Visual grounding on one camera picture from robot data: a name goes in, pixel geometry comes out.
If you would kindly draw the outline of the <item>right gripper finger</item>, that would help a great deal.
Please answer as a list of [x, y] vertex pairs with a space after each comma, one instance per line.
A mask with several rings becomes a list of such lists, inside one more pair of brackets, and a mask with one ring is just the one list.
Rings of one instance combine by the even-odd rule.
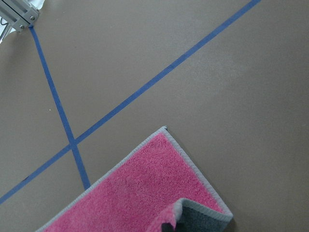
[[174, 227], [170, 223], [162, 223], [161, 232], [174, 232]]

